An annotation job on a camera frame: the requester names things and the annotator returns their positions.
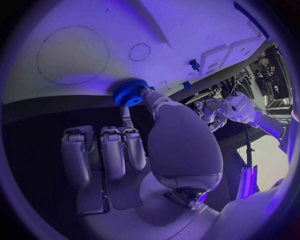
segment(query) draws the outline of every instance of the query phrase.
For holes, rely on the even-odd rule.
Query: robotic arm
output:
[[[225,99],[204,98],[195,102],[194,106],[194,111],[206,124],[209,124],[212,132],[223,127],[228,118],[234,122],[261,128],[279,141],[279,148],[284,153],[288,151],[290,126],[281,123],[274,117],[263,114],[242,92],[236,91]]]

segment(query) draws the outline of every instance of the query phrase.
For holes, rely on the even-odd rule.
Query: dashed circle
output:
[[[96,78],[106,68],[109,50],[103,38],[85,26],[66,26],[41,44],[36,65],[48,81],[76,85]]]
[[[148,44],[139,43],[134,45],[129,51],[129,58],[134,62],[144,61],[149,57],[151,53],[151,48]]]

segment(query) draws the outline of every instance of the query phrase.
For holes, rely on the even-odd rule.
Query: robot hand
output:
[[[212,132],[223,127],[227,118],[239,123],[254,123],[257,111],[252,101],[242,92],[234,92],[225,99],[204,98],[194,103],[194,111],[209,124]]]

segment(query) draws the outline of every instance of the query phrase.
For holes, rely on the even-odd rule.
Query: blue gear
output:
[[[133,79],[124,82],[113,93],[112,97],[116,105],[124,105],[126,107],[132,107],[140,102],[142,98],[140,96],[141,89],[149,88],[148,83],[142,79]]]

